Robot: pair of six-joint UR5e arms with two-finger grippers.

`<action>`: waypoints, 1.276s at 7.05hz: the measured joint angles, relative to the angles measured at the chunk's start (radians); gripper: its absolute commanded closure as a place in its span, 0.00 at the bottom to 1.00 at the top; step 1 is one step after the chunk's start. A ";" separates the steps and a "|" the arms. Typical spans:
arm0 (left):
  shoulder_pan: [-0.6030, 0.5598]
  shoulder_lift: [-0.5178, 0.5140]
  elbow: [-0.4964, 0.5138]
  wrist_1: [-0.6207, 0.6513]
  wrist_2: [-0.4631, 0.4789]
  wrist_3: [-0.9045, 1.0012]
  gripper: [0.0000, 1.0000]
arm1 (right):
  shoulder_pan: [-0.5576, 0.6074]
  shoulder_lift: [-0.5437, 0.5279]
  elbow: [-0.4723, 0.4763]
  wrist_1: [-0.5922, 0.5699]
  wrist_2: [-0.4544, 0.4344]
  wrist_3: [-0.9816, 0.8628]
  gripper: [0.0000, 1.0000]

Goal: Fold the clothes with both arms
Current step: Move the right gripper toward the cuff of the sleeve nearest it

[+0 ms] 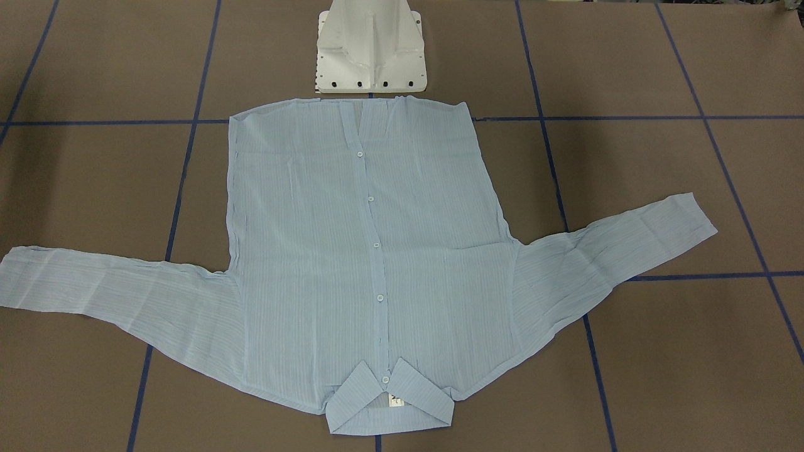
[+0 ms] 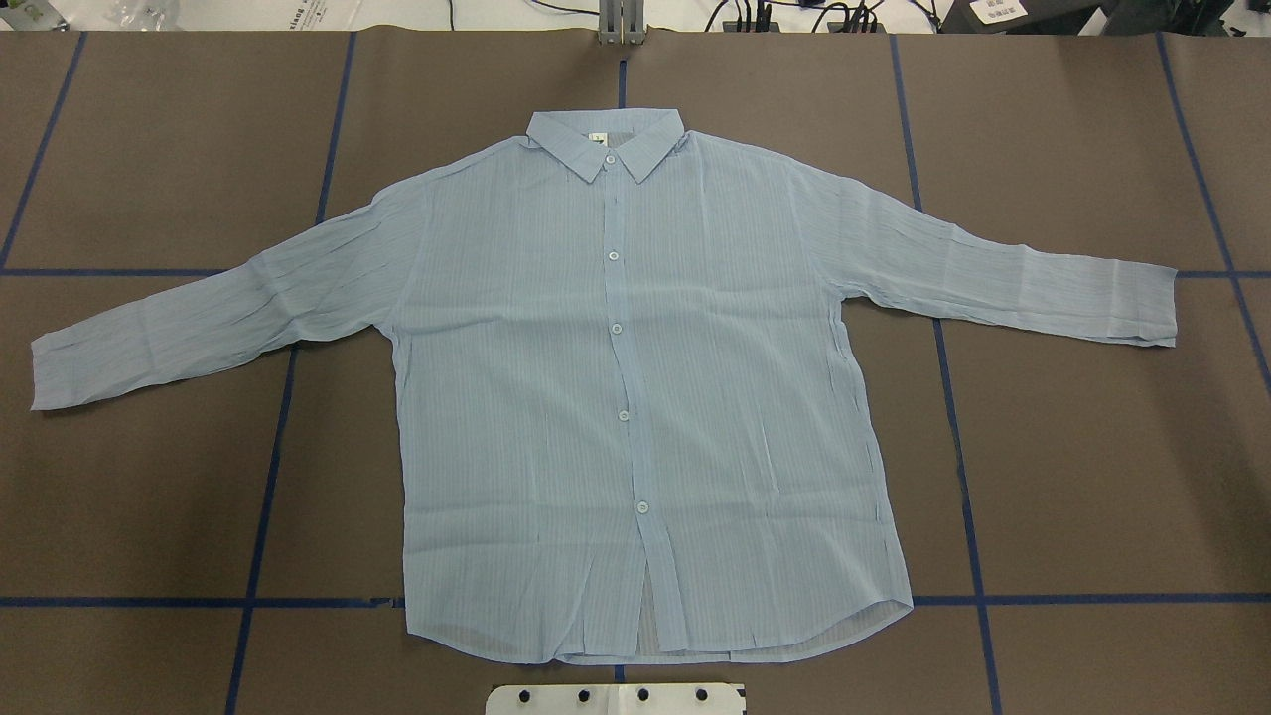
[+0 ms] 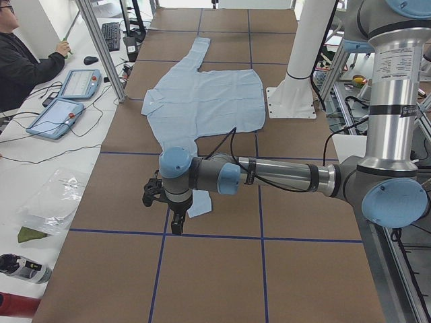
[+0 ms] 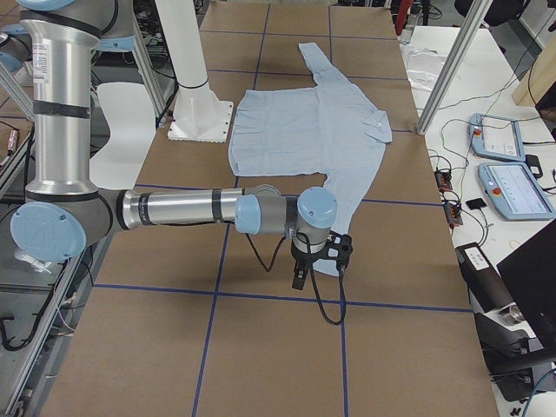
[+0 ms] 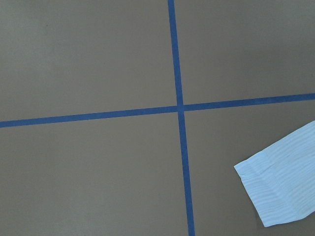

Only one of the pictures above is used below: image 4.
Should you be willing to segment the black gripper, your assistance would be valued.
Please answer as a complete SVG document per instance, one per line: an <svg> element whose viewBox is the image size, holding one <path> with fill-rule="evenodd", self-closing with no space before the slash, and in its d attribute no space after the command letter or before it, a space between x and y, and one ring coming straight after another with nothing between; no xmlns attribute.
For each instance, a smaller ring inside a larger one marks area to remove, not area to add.
<svg viewBox="0 0 556 417"><path fill-rule="evenodd" d="M314 274L312 253L310 249L301 250L295 245L291 246L291 254L295 259L294 278L292 288L303 290L305 286L305 278Z"/></svg>

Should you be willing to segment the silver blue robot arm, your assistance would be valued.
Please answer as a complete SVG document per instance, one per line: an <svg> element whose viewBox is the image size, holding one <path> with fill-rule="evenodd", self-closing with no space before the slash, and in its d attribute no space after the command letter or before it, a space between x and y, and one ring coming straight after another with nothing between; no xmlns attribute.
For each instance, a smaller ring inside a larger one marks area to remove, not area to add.
<svg viewBox="0 0 556 417"><path fill-rule="evenodd" d="M40 261L63 261L119 230L139 226L231 223L248 234L292 242L294 288L329 259L339 236L337 203L321 187L297 197L271 186L168 194L109 190L91 181L90 67L94 50L135 47L130 1L23 1L31 39L36 173L10 221L15 244Z"/></svg>

